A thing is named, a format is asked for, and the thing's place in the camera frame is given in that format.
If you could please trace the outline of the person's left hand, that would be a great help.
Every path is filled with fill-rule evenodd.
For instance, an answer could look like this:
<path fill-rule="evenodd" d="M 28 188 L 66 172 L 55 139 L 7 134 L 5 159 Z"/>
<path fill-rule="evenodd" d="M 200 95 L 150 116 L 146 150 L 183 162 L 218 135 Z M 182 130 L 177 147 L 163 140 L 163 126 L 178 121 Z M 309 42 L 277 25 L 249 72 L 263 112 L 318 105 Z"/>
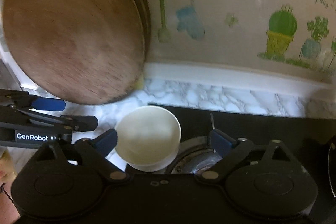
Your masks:
<path fill-rule="evenodd" d="M 11 185 L 17 177 L 13 159 L 7 148 L 1 147 L 1 223 L 14 223 L 19 213 L 11 201 Z"/>

